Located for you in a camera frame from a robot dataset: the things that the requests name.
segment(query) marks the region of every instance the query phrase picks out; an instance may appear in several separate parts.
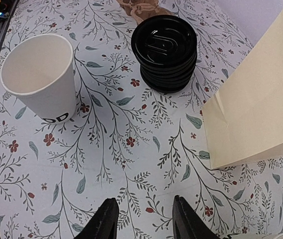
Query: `floral tablecloth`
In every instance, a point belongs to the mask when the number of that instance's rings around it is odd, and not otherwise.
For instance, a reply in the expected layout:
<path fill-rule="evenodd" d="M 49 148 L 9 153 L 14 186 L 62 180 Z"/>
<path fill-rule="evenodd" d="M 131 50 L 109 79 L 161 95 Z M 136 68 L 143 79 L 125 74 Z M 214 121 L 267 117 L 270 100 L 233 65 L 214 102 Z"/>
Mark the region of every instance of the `floral tablecloth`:
<path fill-rule="evenodd" d="M 20 2 L 0 68 L 21 41 L 63 35 L 75 51 L 78 105 L 69 122 L 51 125 L 0 85 L 2 238 L 70 239 L 115 197 L 118 238 L 169 239 L 175 195 L 218 234 L 283 231 L 283 158 L 208 168 L 200 107 L 251 43 L 211 0 L 160 4 L 198 34 L 195 74 L 171 95 L 142 81 L 130 46 L 136 23 L 116 1 Z"/>

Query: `white paper cup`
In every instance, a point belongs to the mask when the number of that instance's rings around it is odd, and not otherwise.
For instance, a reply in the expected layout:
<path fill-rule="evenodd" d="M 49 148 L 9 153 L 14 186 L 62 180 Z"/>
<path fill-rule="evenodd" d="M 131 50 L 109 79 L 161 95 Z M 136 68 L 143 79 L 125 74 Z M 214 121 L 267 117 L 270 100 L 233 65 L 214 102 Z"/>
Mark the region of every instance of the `white paper cup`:
<path fill-rule="evenodd" d="M 16 46 L 0 76 L 4 88 L 49 123 L 64 123 L 76 109 L 73 47 L 59 35 L 43 34 Z"/>

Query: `black cup lid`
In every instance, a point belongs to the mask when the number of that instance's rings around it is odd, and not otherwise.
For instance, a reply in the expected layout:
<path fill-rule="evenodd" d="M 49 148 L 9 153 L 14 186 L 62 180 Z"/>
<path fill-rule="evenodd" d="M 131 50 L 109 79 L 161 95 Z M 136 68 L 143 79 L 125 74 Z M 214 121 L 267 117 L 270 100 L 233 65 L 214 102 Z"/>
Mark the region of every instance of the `black cup lid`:
<path fill-rule="evenodd" d="M 180 67 L 177 67 L 174 70 L 166 70 L 166 69 L 157 69 L 153 70 L 152 68 L 147 68 L 144 65 L 140 65 L 140 67 L 144 68 L 147 72 L 157 75 L 157 76 L 166 76 L 169 75 L 171 77 L 178 76 L 180 74 L 183 74 L 185 71 L 189 69 L 189 66 L 192 66 L 196 63 L 197 56 L 192 57 L 186 64 L 181 65 Z"/>
<path fill-rule="evenodd" d="M 140 71 L 143 73 L 143 75 L 145 75 L 149 81 L 152 81 L 153 83 L 165 83 L 165 84 L 169 84 L 169 85 L 174 85 L 174 84 L 178 84 L 181 83 L 183 80 L 185 80 L 185 78 L 188 78 L 189 76 L 191 76 L 194 72 L 195 69 L 195 64 L 192 64 L 191 66 L 189 66 L 189 69 L 187 71 L 184 71 L 181 74 L 178 75 L 153 75 L 151 73 L 149 73 L 148 71 L 146 71 L 145 69 L 143 69 L 142 67 L 140 67 Z"/>
<path fill-rule="evenodd" d="M 190 24 L 171 15 L 146 19 L 134 30 L 132 51 L 151 68 L 177 67 L 196 53 L 196 34 Z"/>
<path fill-rule="evenodd" d="M 143 74 L 143 72 L 141 71 L 141 77 L 144 80 L 144 82 L 152 89 L 159 91 L 159 92 L 163 92 L 163 93 L 175 93 L 178 92 L 180 90 L 182 90 L 184 87 L 187 86 L 187 84 L 189 83 L 191 76 L 184 82 L 182 83 L 182 85 L 180 86 L 173 86 L 173 87 L 169 87 L 169 86 L 158 86 L 157 84 L 154 84 L 153 82 L 149 81 L 147 79 L 147 77 Z"/>

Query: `white wall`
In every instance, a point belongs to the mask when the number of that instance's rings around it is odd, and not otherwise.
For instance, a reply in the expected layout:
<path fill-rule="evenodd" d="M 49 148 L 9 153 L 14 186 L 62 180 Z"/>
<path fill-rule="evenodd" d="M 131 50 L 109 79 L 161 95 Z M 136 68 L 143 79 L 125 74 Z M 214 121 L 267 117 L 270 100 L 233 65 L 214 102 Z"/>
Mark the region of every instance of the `white wall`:
<path fill-rule="evenodd" d="M 283 9 L 283 0 L 214 0 L 255 45 Z"/>

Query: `brown paper bag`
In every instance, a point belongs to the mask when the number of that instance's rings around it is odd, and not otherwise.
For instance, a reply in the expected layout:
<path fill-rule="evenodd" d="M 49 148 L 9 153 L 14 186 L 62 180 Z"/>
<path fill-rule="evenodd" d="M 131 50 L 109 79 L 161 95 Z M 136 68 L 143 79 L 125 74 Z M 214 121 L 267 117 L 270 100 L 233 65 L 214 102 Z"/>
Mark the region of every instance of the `brown paper bag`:
<path fill-rule="evenodd" d="M 125 9 L 128 16 L 132 16 L 137 24 L 157 15 L 174 15 L 169 10 L 160 7 L 159 0 L 117 0 L 119 5 Z"/>
<path fill-rule="evenodd" d="M 212 168 L 283 155 L 283 11 L 202 112 Z"/>

